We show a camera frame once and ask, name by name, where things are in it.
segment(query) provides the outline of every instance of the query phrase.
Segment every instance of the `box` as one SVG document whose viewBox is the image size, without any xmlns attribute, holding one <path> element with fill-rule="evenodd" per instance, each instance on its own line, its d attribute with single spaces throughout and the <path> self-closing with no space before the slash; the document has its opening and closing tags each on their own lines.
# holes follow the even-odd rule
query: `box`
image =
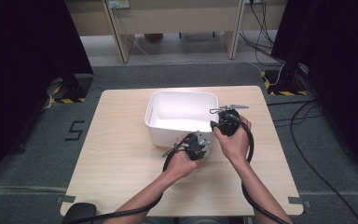
<svg viewBox="0 0 358 224">
<path fill-rule="evenodd" d="M 156 91 L 150 97 L 145 124 L 153 144 L 172 147 L 178 138 L 200 131 L 212 141 L 211 120 L 217 122 L 217 114 L 210 109 L 218 108 L 217 97 L 205 92 Z"/>
</svg>

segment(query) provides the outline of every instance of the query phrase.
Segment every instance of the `hand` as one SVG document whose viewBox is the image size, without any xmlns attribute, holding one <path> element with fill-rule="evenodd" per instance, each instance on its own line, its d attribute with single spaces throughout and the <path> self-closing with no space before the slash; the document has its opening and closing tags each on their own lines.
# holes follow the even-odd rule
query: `hand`
<svg viewBox="0 0 358 224">
<path fill-rule="evenodd" d="M 241 115 L 240 119 L 251 129 L 252 123 L 249 120 Z M 219 140 L 223 154 L 229 161 L 233 162 L 237 159 L 244 160 L 246 158 L 249 149 L 249 136 L 241 126 L 230 137 L 222 135 L 218 128 L 214 128 L 213 132 L 214 136 Z"/>
<path fill-rule="evenodd" d="M 183 151 L 184 149 L 184 147 L 179 147 L 179 151 L 173 155 L 165 171 L 175 181 L 188 176 L 201 164 L 201 160 L 192 161 L 186 152 Z"/>
</svg>

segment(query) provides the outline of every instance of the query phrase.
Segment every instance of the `stand base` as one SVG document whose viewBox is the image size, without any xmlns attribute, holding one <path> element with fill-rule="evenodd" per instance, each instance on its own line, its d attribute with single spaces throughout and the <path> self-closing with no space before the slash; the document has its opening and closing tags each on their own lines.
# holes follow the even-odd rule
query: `stand base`
<svg viewBox="0 0 358 224">
<path fill-rule="evenodd" d="M 271 95 L 307 95 L 305 88 L 298 77 L 294 76 L 289 81 L 276 80 L 279 78 L 280 70 L 265 70 L 261 73 L 264 78 L 268 94 Z"/>
<path fill-rule="evenodd" d="M 79 82 L 77 90 L 68 90 L 61 82 L 53 94 L 53 102 L 61 104 L 83 103 L 86 100 L 87 92 L 89 91 L 93 75 L 76 75 Z"/>
</svg>

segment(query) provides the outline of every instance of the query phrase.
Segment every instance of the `person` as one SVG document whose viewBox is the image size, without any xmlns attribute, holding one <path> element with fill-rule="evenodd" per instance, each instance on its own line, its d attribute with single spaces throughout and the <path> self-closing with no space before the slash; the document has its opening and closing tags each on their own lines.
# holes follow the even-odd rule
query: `person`
<svg viewBox="0 0 358 224">
<path fill-rule="evenodd" d="M 240 117 L 241 121 L 244 122 L 250 129 L 252 123 L 244 116 Z M 225 136 L 222 135 L 218 128 L 214 128 L 213 133 L 220 143 L 223 154 L 232 164 L 233 168 L 239 175 L 243 185 L 247 189 L 247 192 L 249 193 L 251 198 L 258 205 L 260 205 L 270 213 L 274 214 L 275 216 L 285 220 L 287 223 L 293 223 L 290 217 L 287 216 L 286 212 L 282 209 L 281 205 L 276 201 L 276 199 L 272 196 L 266 186 L 257 177 L 257 174 L 252 169 L 250 163 L 246 160 L 246 155 L 249 148 L 249 137 L 246 131 L 243 128 L 239 128 L 233 135 Z M 142 189 L 139 193 L 137 193 L 126 203 L 120 206 L 117 212 L 144 207 L 148 204 L 151 204 L 164 192 L 164 190 L 173 185 L 177 180 L 190 175 L 193 170 L 195 170 L 198 166 L 201 165 L 201 160 L 191 161 L 190 158 L 186 155 L 186 153 L 181 149 L 183 149 L 183 147 L 179 147 L 178 152 L 173 155 L 172 160 L 168 164 L 166 171 L 162 172 L 147 187 Z M 147 213 L 148 211 L 145 211 L 143 213 L 138 213 L 130 216 L 110 218 L 105 220 L 103 224 L 143 223 Z M 188 220 L 188 222 L 186 222 L 186 219 L 183 218 L 183 223 L 228 223 L 227 219 L 223 219 L 222 217 L 200 218 L 203 220 L 197 221 L 193 218 L 191 220 Z M 257 210 L 255 210 L 255 218 L 257 223 L 260 224 L 276 223 L 274 220 L 270 219 L 269 217 L 266 217 Z"/>
</svg>

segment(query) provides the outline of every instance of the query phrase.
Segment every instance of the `wooden desk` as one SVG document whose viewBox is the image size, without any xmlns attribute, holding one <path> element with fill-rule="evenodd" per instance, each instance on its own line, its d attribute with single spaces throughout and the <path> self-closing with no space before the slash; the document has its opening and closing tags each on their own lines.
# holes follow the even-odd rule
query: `wooden desk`
<svg viewBox="0 0 358 224">
<path fill-rule="evenodd" d="M 80 153 L 66 195 L 75 203 L 94 203 L 99 214 L 111 213 L 143 189 L 162 170 L 167 148 L 151 142 L 145 111 L 155 91 L 201 91 L 220 105 L 248 105 L 240 114 L 252 123 L 252 166 L 289 215 L 300 215 L 299 197 L 263 94 L 255 86 L 104 91 Z M 62 203 L 64 215 L 71 203 Z M 241 192 L 241 180 L 214 140 L 200 168 L 164 193 L 149 216 L 250 216 L 254 211 Z"/>
<path fill-rule="evenodd" d="M 130 57 L 136 34 L 225 32 L 228 58 L 238 42 L 243 0 L 130 0 L 130 8 L 110 9 L 103 0 L 123 63 Z"/>
</svg>

